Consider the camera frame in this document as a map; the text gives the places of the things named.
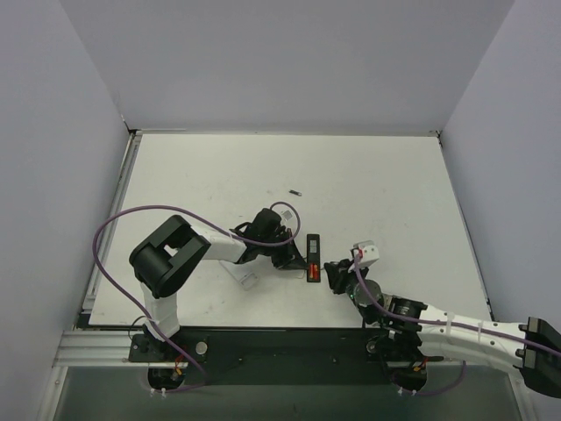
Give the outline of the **black remote control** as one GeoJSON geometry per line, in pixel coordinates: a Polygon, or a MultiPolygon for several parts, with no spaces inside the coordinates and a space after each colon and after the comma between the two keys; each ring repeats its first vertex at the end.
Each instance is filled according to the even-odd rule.
{"type": "Polygon", "coordinates": [[[321,249],[320,249],[320,235],[316,233],[309,233],[306,237],[306,261],[307,261],[307,282],[308,282],[308,269],[310,264],[317,264],[319,268],[319,277],[321,281],[321,249]]]}

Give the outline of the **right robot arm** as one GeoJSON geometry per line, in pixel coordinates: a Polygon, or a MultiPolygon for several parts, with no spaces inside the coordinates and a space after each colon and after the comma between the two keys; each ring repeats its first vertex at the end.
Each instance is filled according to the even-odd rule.
{"type": "Polygon", "coordinates": [[[478,320],[405,297],[385,294],[351,260],[323,266],[331,291],[347,295],[377,332],[381,361],[451,359],[484,365],[521,379],[538,394],[560,396],[560,333],[547,321],[478,320]]]}

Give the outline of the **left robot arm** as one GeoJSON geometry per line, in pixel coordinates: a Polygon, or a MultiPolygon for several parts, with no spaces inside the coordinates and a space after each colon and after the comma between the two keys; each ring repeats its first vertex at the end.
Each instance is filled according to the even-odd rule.
{"type": "Polygon", "coordinates": [[[132,252],[129,262],[141,284],[150,317],[148,349],[159,360],[171,360],[180,349],[177,293],[204,260],[246,265],[259,256],[278,270],[304,270],[306,261],[292,239],[293,231],[274,210],[264,208],[251,222],[229,233],[192,226],[173,215],[132,252]]]}

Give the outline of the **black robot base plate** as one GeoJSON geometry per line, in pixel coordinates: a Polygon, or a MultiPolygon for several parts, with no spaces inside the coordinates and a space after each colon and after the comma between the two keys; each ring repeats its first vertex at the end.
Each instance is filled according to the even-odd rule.
{"type": "Polygon", "coordinates": [[[203,329],[182,327],[170,340],[131,338],[129,360],[147,363],[149,384],[216,386],[363,386],[421,389],[427,364],[415,344],[379,328],[203,329]]]}

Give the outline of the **white remote control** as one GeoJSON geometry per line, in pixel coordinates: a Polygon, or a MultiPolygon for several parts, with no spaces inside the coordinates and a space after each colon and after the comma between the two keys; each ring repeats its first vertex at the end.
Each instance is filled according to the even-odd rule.
{"type": "Polygon", "coordinates": [[[243,290],[253,288],[259,281],[251,264],[238,265],[225,260],[219,261],[219,264],[243,290]]]}

